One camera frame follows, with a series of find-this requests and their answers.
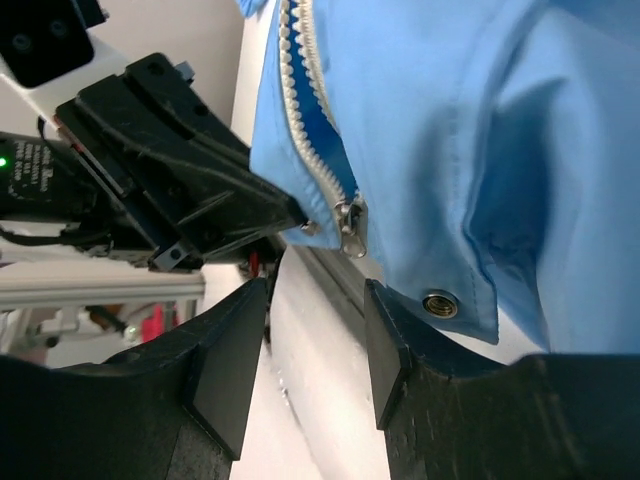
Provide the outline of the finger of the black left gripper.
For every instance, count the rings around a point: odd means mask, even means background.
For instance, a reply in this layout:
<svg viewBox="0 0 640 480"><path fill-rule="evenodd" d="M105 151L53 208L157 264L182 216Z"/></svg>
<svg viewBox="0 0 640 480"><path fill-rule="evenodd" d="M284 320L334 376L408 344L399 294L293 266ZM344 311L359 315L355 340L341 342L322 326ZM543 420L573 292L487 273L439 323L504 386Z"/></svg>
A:
<svg viewBox="0 0 640 480"><path fill-rule="evenodd" d="M132 111L121 82L99 82L81 90L56 109L67 116L73 103L118 141L118 127ZM247 173L136 173L144 203L165 231L165 250L157 257L160 272L187 272L207 263L242 263L251 258L272 262L279 255L280 232L305 224L294 198L250 171Z"/></svg>
<svg viewBox="0 0 640 480"><path fill-rule="evenodd" d="M249 147L212 113L166 56L118 76L132 111L118 127L126 168L140 173L247 173Z"/></svg>

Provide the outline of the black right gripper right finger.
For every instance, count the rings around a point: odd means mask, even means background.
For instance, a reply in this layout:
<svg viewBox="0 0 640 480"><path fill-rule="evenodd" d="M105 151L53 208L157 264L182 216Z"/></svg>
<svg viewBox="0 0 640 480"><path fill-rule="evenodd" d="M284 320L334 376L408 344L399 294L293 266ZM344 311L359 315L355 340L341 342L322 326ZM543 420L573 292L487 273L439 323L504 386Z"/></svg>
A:
<svg viewBox="0 0 640 480"><path fill-rule="evenodd" d="M502 365L365 285L375 421L394 479L635 479L639 359L535 354Z"/></svg>

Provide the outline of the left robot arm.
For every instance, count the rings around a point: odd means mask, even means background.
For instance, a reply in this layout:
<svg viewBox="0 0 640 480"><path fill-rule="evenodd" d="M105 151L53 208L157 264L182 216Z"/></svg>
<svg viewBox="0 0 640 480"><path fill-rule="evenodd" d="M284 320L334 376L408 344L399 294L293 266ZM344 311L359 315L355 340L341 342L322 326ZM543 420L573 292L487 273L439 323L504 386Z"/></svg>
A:
<svg viewBox="0 0 640 480"><path fill-rule="evenodd" d="M2 220L61 231L3 230L2 238L157 272L276 262L277 235L306 216L250 171L248 146L198 97L192 77L187 64L155 53L59 106L59 140L3 134Z"/></svg>

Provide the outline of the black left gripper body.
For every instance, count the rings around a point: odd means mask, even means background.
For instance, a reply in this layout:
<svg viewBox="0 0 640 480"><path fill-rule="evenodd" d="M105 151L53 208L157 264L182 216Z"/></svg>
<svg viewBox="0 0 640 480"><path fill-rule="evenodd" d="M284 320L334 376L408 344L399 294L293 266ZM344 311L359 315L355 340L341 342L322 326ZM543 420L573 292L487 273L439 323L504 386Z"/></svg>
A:
<svg viewBox="0 0 640 480"><path fill-rule="evenodd" d="M128 153L113 135L69 102L65 119L56 119L60 139L45 135L46 120L37 119L40 172L49 183L37 189L38 223L64 228L36 235L34 245L71 247L91 257L126 261L152 271L165 250L165 231L144 203L139 186L124 167Z"/></svg>

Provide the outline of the light blue zip jacket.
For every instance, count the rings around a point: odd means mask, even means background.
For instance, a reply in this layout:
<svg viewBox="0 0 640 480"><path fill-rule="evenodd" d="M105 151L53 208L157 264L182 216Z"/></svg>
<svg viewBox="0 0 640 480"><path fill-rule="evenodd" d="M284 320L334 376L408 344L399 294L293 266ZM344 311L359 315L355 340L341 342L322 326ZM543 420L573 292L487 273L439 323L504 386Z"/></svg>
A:
<svg viewBox="0 0 640 480"><path fill-rule="evenodd" d="M635 1L243 1L271 16L251 169L294 245L369 256L420 320L639 350Z"/></svg>

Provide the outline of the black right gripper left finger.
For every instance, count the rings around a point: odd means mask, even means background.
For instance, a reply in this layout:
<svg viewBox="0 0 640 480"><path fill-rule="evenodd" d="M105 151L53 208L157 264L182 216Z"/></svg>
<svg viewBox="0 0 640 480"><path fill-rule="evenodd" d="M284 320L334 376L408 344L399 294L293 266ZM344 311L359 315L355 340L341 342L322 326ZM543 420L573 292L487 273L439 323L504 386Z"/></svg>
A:
<svg viewBox="0 0 640 480"><path fill-rule="evenodd" d="M5 479L226 479L240 458L268 295L249 281L101 364L1 359Z"/></svg>

